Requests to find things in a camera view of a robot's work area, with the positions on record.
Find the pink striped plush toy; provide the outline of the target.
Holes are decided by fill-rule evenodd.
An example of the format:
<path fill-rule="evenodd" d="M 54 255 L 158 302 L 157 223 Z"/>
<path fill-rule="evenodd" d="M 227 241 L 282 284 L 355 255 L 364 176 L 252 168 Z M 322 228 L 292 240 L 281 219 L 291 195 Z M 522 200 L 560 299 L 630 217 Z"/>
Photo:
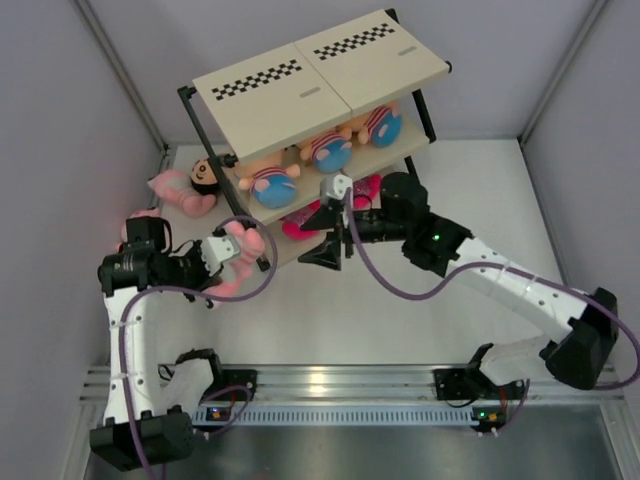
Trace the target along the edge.
<path fill-rule="evenodd" d="M 190 218 L 200 218 L 216 205 L 215 194 L 200 194 L 185 172 L 169 169 L 147 181 L 148 187 L 165 203 L 168 203 Z"/>
<path fill-rule="evenodd" d="M 165 251 L 170 244 L 170 225 L 157 208 L 139 210 L 131 214 L 121 227 L 120 252 L 126 245 L 151 245 Z"/>
<path fill-rule="evenodd" d="M 205 290 L 206 294 L 219 297 L 233 297 L 253 271 L 253 264 L 265 251 L 265 242 L 254 228 L 246 229 L 239 221 L 231 221 L 224 227 L 227 234 L 232 235 L 240 247 L 240 256 L 227 263 L 232 274 L 224 277 L 218 285 Z"/>

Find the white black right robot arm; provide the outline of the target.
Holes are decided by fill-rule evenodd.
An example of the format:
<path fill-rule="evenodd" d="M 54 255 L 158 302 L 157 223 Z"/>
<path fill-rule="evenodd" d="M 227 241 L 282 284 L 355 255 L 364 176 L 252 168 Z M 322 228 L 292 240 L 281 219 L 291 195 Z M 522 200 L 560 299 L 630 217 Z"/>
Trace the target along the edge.
<path fill-rule="evenodd" d="M 537 276 L 489 248 L 464 226 L 433 213 L 428 192 L 408 173 L 383 177 L 380 205 L 356 211 L 354 183 L 336 174 L 320 184 L 320 207 L 303 224 L 327 232 L 299 262 L 339 270 L 367 243 L 393 242 L 409 262 L 440 277 L 423 294 L 430 299 L 458 281 L 524 318 L 537 337 L 510 344 L 486 343 L 467 363 L 468 388 L 491 396 L 516 380 L 552 377 L 578 390 L 597 389 L 617 342 L 617 298 L 606 289 L 588 294 Z"/>

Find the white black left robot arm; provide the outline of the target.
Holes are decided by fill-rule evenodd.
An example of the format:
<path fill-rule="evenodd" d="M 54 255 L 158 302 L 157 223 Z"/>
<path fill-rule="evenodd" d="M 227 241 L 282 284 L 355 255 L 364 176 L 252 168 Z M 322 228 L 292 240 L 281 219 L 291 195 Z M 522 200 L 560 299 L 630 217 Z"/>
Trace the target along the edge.
<path fill-rule="evenodd" d="M 89 444 L 111 466 L 131 471 L 188 458 L 191 417 L 200 399 L 215 399 L 226 386 L 212 349 L 181 354 L 172 379 L 161 383 L 156 345 L 161 295 L 195 296 L 240 250 L 222 234 L 175 255 L 170 225 L 159 217 L 130 218 L 125 230 L 117 252 L 98 268 L 109 317 L 110 389 L 103 421 L 91 430 Z"/>

